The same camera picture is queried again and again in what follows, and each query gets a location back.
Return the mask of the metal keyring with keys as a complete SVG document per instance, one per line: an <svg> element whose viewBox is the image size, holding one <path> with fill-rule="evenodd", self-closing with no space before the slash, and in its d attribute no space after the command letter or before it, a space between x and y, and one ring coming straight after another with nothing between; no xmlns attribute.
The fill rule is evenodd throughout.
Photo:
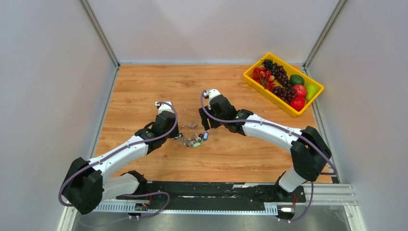
<svg viewBox="0 0 408 231"><path fill-rule="evenodd" d="M181 125L178 127L179 134L174 138L175 142L179 145L183 145L188 148L199 147L203 142L203 135L199 135L195 129L198 128L198 124L195 122L190 123L189 125ZM188 129L191 131L191 134L187 132L182 132L183 129Z"/></svg>

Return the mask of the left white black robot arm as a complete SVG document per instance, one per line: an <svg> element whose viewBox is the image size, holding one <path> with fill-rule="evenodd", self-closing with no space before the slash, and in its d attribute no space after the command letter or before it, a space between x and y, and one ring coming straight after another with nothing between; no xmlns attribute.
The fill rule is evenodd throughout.
<svg viewBox="0 0 408 231"><path fill-rule="evenodd" d="M129 171L114 178L112 175L128 163L160 148L177 133L177 112L164 109L154 122L138 130L129 140L111 151L89 160L82 157L75 159L59 189L60 204L72 206L85 215L100 202L118 196L142 199L156 195L155 192L147 192L147 180L137 171Z"/></svg>

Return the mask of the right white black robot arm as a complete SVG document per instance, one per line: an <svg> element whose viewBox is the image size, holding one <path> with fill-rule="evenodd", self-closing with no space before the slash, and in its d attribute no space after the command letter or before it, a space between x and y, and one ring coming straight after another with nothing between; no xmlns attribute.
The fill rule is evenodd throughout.
<svg viewBox="0 0 408 231"><path fill-rule="evenodd" d="M276 182L275 195L279 200L287 201L298 186L307 181L315 182L326 165L336 170L330 161L329 147L314 127L286 127L252 111L236 110L216 89L204 90L200 102L204 99L208 100L208 105L202 104L199 113L205 130L224 126L232 133L268 141L290 153L293 166Z"/></svg>

